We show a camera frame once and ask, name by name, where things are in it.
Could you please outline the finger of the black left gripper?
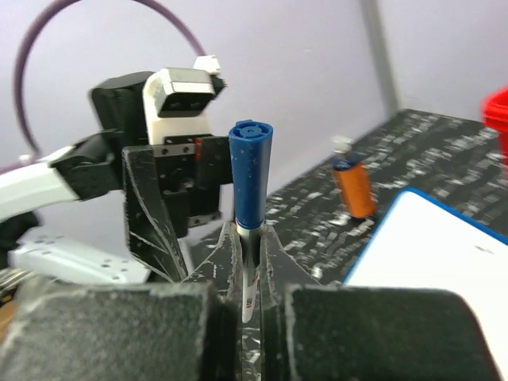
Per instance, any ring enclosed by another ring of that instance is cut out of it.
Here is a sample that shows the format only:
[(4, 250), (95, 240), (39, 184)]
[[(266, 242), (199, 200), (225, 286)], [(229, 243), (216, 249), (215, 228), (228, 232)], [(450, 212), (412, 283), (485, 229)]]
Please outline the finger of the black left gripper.
[(187, 268), (163, 200), (153, 150), (122, 150), (125, 231), (136, 260), (168, 282), (187, 277)]

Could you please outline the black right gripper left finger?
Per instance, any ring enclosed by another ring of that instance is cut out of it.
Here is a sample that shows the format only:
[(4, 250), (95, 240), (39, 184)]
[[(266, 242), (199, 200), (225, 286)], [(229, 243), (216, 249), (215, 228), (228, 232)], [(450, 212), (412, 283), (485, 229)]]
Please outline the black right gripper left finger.
[(21, 285), (4, 380), (238, 380), (241, 246), (233, 224), (181, 283)]

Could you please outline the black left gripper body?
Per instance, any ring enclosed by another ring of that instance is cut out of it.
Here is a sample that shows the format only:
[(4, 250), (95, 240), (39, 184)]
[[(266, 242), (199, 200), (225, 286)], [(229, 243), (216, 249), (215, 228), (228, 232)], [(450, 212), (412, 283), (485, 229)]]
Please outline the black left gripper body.
[(229, 138), (165, 137), (152, 147), (163, 201), (178, 238), (218, 220), (221, 187), (232, 182)]

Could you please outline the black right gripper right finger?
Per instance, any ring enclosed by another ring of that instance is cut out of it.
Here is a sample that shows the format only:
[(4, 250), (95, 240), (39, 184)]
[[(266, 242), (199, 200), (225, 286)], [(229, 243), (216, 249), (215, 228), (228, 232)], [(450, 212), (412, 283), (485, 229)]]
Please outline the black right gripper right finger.
[(272, 227), (260, 250), (264, 380), (498, 380), (479, 322), (455, 293), (322, 286)]

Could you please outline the white marker with blue cap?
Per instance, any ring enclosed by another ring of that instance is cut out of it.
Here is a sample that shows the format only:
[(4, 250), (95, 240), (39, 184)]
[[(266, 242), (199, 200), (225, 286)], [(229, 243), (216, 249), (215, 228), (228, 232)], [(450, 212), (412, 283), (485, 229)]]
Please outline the white marker with blue cap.
[(252, 319), (256, 303), (272, 136), (272, 126), (253, 120), (239, 121), (229, 131), (235, 225), (242, 255), (244, 323)]

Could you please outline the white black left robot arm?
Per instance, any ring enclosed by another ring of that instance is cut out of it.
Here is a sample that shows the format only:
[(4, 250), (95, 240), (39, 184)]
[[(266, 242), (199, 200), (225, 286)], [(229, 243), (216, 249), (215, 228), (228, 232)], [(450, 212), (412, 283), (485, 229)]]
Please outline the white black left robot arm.
[(225, 86), (217, 69), (166, 67), (92, 88), (98, 133), (2, 175), (3, 245), (35, 227), (41, 207), (120, 191), (130, 253), (164, 280), (185, 279), (179, 242), (220, 217), (221, 187), (232, 182), (229, 142), (206, 117)]

